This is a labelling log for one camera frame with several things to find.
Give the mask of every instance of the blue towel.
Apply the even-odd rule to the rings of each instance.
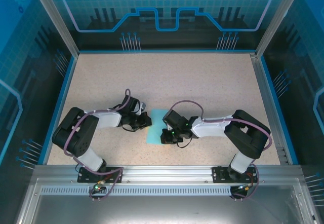
[[[166,109],[152,109],[150,113],[152,126],[148,127],[146,136],[147,144],[161,144],[162,129],[167,128],[167,125],[163,122],[163,117],[168,111]]]

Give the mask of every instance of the enclosure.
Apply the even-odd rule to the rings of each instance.
[[[324,0],[0,1],[1,223],[322,223]],[[93,203],[52,135],[72,107],[112,108],[126,88],[151,127],[180,100],[269,127],[254,196],[214,182],[237,152],[229,138],[178,148],[118,127],[91,142],[124,167]]]

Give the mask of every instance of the blue printed backdrop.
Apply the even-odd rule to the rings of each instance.
[[[228,39],[232,32],[233,41],[239,32],[236,48],[253,49],[280,1],[54,0],[81,49],[121,49],[119,38],[126,32],[138,33],[144,48],[155,49],[167,47],[170,40],[174,48],[216,48],[222,32]]]
[[[39,0],[0,0],[0,17],[0,185],[15,190],[0,216],[15,223],[71,54]]]
[[[324,174],[323,9],[324,0],[294,0],[265,52],[277,106],[306,176]]]

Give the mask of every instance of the speckled tabletop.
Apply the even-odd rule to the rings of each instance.
[[[148,53],[80,54],[61,119],[74,106],[103,109],[122,102],[126,88],[146,103],[146,110],[169,109],[179,100],[200,103],[205,117],[231,115],[243,109],[269,126],[249,54]],[[176,111],[189,118],[199,108],[182,103]],[[184,149],[146,143],[147,129],[95,132],[91,147],[109,165],[228,165],[236,147],[226,137],[193,140]],[[53,145],[48,164],[75,162]],[[256,164],[279,164],[274,144]]]

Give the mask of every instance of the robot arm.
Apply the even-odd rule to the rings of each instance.
[[[121,105],[124,105],[127,99],[128,96],[125,96]],[[130,97],[127,105],[118,111],[96,111],[82,121],[79,128],[73,134],[67,151],[91,170],[104,172],[106,170],[106,162],[90,147],[95,130],[106,127],[122,127],[123,125],[130,125],[132,132],[143,129],[152,125],[151,118],[147,115],[147,112],[143,112],[144,110],[144,103],[140,103],[138,99]],[[63,149],[74,126],[86,113],[80,108],[73,107],[54,132],[52,142]]]
[[[234,119],[250,122],[270,134],[270,130],[265,125],[243,110],[237,110],[233,115],[217,119],[191,117],[189,120],[170,110],[163,118],[168,128],[163,129],[161,142],[162,144],[176,144],[183,142],[183,138],[228,137],[239,150],[228,168],[232,178],[236,178],[237,173],[245,173],[248,166],[255,159],[260,158],[268,137],[251,125],[231,121]]]

